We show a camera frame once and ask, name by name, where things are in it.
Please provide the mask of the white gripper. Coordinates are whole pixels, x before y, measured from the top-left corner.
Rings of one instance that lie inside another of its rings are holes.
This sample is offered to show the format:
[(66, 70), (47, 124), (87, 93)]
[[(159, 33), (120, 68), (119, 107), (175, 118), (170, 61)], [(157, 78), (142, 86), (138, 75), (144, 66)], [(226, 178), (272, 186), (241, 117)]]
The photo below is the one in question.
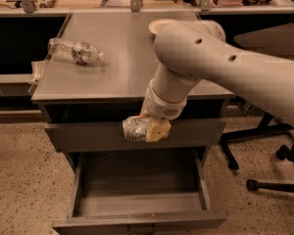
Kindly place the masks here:
[(149, 82), (145, 94), (145, 103), (142, 104), (140, 111), (140, 114), (144, 117), (152, 116), (147, 124), (146, 141), (158, 142), (166, 138), (171, 130), (169, 120), (176, 119), (181, 115), (186, 102), (187, 98), (178, 103), (169, 103), (161, 99), (154, 92), (152, 82)]

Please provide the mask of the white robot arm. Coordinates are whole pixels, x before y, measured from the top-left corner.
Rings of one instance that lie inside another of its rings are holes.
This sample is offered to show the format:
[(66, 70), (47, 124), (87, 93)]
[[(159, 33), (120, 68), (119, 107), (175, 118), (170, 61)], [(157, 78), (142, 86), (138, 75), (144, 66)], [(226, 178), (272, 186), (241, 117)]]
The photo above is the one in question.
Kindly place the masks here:
[(294, 61), (233, 47), (213, 21), (167, 23), (154, 50), (159, 66), (145, 94), (148, 115), (178, 118), (189, 91), (206, 79), (294, 128)]

